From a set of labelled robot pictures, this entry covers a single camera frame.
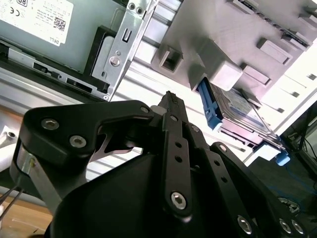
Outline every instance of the wooden surface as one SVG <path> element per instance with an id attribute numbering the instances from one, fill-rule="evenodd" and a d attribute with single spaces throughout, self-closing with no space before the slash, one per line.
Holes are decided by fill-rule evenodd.
<path id="1" fill-rule="evenodd" d="M 3 206 L 6 208 L 11 201 L 12 198 L 8 198 Z M 44 234 L 51 221 L 52 215 L 47 208 L 18 200 L 2 221 L 0 238 L 27 238 Z"/>
<path id="2" fill-rule="evenodd" d="M 9 109 L 7 108 L 4 108 L 2 105 L 0 105 L 0 111 L 7 114 L 9 117 L 12 117 L 14 120 L 22 123 L 22 120 L 23 120 L 23 116 L 21 115 L 18 115 L 12 111 L 10 111 Z"/>

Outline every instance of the blue handle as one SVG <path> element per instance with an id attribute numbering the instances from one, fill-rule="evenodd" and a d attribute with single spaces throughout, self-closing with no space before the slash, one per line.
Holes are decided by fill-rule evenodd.
<path id="1" fill-rule="evenodd" d="M 216 115 L 215 110 L 218 108 L 218 104 L 215 100 L 212 100 L 213 96 L 211 94 L 210 84 L 206 79 L 201 81 L 198 86 L 198 91 L 203 101 L 208 126 L 214 130 L 222 124 L 222 121 Z"/>
<path id="2" fill-rule="evenodd" d="M 290 160 L 291 158 L 285 150 L 276 156 L 276 163 L 280 166 L 286 165 Z"/>

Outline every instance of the wire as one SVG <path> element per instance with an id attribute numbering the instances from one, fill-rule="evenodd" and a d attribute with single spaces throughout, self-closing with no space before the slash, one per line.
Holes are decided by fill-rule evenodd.
<path id="1" fill-rule="evenodd" d="M 304 141 L 304 146 L 305 146 L 305 151 L 308 152 L 306 141 Z"/>
<path id="2" fill-rule="evenodd" d="M 19 196 L 22 194 L 23 189 L 19 191 L 19 193 L 15 196 L 15 198 L 10 202 L 10 204 L 6 207 L 6 209 L 3 211 L 3 213 L 0 216 L 0 222 L 4 218 L 4 216 L 7 214 L 9 209 L 12 207 L 12 205 L 16 202 L 16 200 L 19 198 Z"/>
<path id="3" fill-rule="evenodd" d="M 305 139 L 305 141 L 308 143 L 309 147 L 311 148 L 311 150 L 312 150 L 312 152 L 313 152 L 313 154 L 314 154 L 314 156 L 315 156 L 315 160 L 316 160 L 316 159 L 317 159 L 317 156 L 316 156 L 315 150 L 313 149 L 311 143 L 309 143 L 309 141 L 308 141 L 307 139 Z"/>
<path id="4" fill-rule="evenodd" d="M 4 195 L 2 195 L 0 197 L 0 205 L 3 204 L 3 202 L 6 200 L 7 197 L 9 197 L 10 193 L 15 190 L 17 188 L 17 186 L 14 186 L 13 188 L 11 188 L 10 190 L 8 190 Z"/>

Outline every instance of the metal rivet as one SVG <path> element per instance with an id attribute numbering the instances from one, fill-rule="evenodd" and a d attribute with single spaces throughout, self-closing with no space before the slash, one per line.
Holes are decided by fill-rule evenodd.
<path id="1" fill-rule="evenodd" d="M 240 228 L 248 235 L 252 234 L 252 228 L 250 223 L 242 216 L 238 216 L 238 224 Z"/>
<path id="2" fill-rule="evenodd" d="M 86 140 L 80 135 L 74 135 L 69 139 L 71 146 L 76 148 L 83 148 L 86 146 Z"/>
<path id="3" fill-rule="evenodd" d="M 171 200 L 172 200 L 172 203 L 175 205 L 175 207 L 178 208 L 179 210 L 185 209 L 186 199 L 179 192 L 172 193 Z"/>
<path id="4" fill-rule="evenodd" d="M 292 220 L 292 224 L 299 234 L 304 234 L 303 228 L 296 221 Z"/>
<path id="5" fill-rule="evenodd" d="M 130 8 L 131 10 L 134 10 L 134 9 L 135 9 L 135 4 L 134 4 L 134 3 L 130 3 L 129 8 Z"/>
<path id="6" fill-rule="evenodd" d="M 8 136 L 14 138 L 14 137 L 15 137 L 15 134 L 14 134 L 13 132 L 9 132 L 9 133 L 8 133 Z"/>
<path id="7" fill-rule="evenodd" d="M 142 12 L 143 12 L 142 8 L 138 7 L 138 8 L 137 8 L 137 13 L 138 13 L 138 14 L 141 14 Z"/>
<path id="8" fill-rule="evenodd" d="M 199 132 L 199 128 L 196 127 L 195 125 L 192 125 L 192 129 L 193 129 L 195 132 Z"/>
<path id="9" fill-rule="evenodd" d="M 177 117 L 175 117 L 175 116 L 173 116 L 173 115 L 171 115 L 170 118 L 171 118 L 172 120 L 174 120 L 174 121 L 178 121 Z"/>
<path id="10" fill-rule="evenodd" d="M 149 110 L 147 108 L 141 107 L 141 111 L 143 111 L 144 113 L 149 113 Z"/>
<path id="11" fill-rule="evenodd" d="M 282 226 L 283 230 L 285 230 L 288 234 L 292 233 L 291 228 L 289 227 L 289 225 L 287 225 L 287 223 L 284 220 L 279 219 L 279 223 Z"/>
<path id="12" fill-rule="evenodd" d="M 44 119 L 41 122 L 41 125 L 46 130 L 56 130 L 57 128 L 59 128 L 58 122 L 50 118 Z"/>
<path id="13" fill-rule="evenodd" d="M 110 63 L 113 67 L 118 67 L 120 65 L 120 60 L 118 57 L 113 56 L 110 58 Z"/>
<path id="14" fill-rule="evenodd" d="M 227 151 L 227 148 L 224 145 L 219 145 L 220 149 L 223 150 L 224 152 Z"/>

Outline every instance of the screw hole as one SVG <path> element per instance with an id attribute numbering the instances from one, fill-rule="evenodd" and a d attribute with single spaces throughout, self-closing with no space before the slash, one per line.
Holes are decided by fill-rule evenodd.
<path id="1" fill-rule="evenodd" d="M 12 138 L 15 137 L 15 134 L 14 134 L 13 132 L 9 132 L 8 135 L 9 135 L 10 137 L 12 137 Z"/>
<path id="2" fill-rule="evenodd" d="M 227 180 L 225 177 L 221 177 L 221 180 L 222 180 L 223 182 L 225 182 L 225 183 L 228 182 L 228 180 Z"/>
<path id="3" fill-rule="evenodd" d="M 131 3 L 131 4 L 129 5 L 129 8 L 130 8 L 131 10 L 134 10 L 134 9 L 135 9 L 134 3 Z"/>
<path id="4" fill-rule="evenodd" d="M 175 156 L 175 159 L 176 159 L 176 161 L 179 162 L 179 163 L 182 163 L 182 162 L 183 162 L 182 158 L 180 158 L 179 156 Z"/>
<path id="5" fill-rule="evenodd" d="M 142 13 L 142 8 L 138 8 L 138 9 L 137 9 L 137 13 L 138 13 L 138 14 L 141 14 L 141 13 Z"/>
<path id="6" fill-rule="evenodd" d="M 178 142 L 175 142 L 175 145 L 178 147 L 178 148 L 182 148 L 182 145 Z"/>
<path id="7" fill-rule="evenodd" d="M 173 121 L 178 121 L 178 119 L 177 119 L 176 116 L 171 115 L 170 118 L 171 118 Z"/>

